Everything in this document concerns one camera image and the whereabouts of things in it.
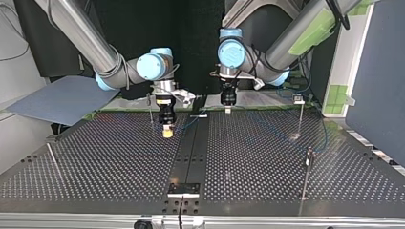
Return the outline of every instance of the dark background panel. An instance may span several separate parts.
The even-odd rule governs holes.
[[[405,165],[405,1],[375,4],[354,84],[347,123]]]
[[[155,47],[169,47],[181,64],[176,79],[195,94],[216,94],[218,81],[209,76],[217,63],[218,30],[224,1],[218,0],[96,0],[108,42],[129,60]],[[149,82],[122,89],[133,99],[150,91]]]

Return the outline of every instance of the white bracket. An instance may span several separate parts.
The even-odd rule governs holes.
[[[346,105],[349,106],[354,106],[355,105],[355,99],[346,95]]]

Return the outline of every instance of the gray sheet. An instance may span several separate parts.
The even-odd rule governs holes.
[[[106,105],[117,93],[102,91],[92,78],[66,76],[15,102],[7,110],[72,126],[84,115]]]

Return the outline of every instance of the blue cable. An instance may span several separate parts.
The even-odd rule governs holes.
[[[199,114],[199,116],[200,116],[200,115],[203,115],[205,112],[206,112],[206,109],[204,109],[204,110]],[[193,125],[193,124],[194,124],[196,121],[198,121],[198,120],[199,120],[199,118],[196,117],[196,118],[194,118],[191,122],[185,124],[182,128],[177,128],[177,127],[175,127],[175,128],[174,128],[174,129],[175,129],[175,132],[179,132],[179,131],[184,131],[184,130],[186,130],[187,128],[189,128],[191,125]],[[155,131],[156,131],[156,132],[161,131],[160,127],[161,127],[161,125],[155,126]]]
[[[302,152],[306,152],[306,151],[308,150],[308,148],[303,147],[303,146],[297,144],[297,143],[294,142],[294,141],[291,141],[287,135],[284,135],[281,131],[279,131],[274,125],[272,125],[272,124],[269,123],[268,121],[261,120],[261,118],[255,117],[254,115],[252,115],[252,114],[254,114],[253,112],[247,112],[247,114],[248,114],[249,116],[251,116],[255,121],[257,121],[257,122],[259,122],[259,123],[261,123],[261,124],[265,124],[265,125],[267,125],[268,127],[270,127],[270,130],[271,130],[278,138],[280,138],[280,139],[282,139],[282,140],[284,140],[284,141],[290,143],[290,144],[291,144],[294,148],[296,148],[297,150],[302,151]],[[325,141],[324,141],[324,145],[323,145],[322,148],[317,149],[316,147],[314,147],[313,151],[314,151],[315,153],[322,153],[322,152],[324,152],[324,151],[326,150],[327,146],[328,146],[328,131],[327,131],[327,128],[326,128],[325,123],[324,123],[323,120],[322,120],[322,124],[323,124],[323,127],[324,127]]]
[[[199,116],[202,115],[202,114],[204,114],[205,112],[206,112],[206,109],[203,110],[203,111],[199,114]],[[184,125],[184,126],[181,128],[181,130],[183,131],[183,130],[189,128],[191,125],[193,125],[196,121],[199,120],[199,116],[196,116],[190,123]]]

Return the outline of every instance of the yellow object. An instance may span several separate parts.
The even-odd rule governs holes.
[[[163,130],[163,137],[164,138],[170,138],[173,136],[173,131],[172,130]]]

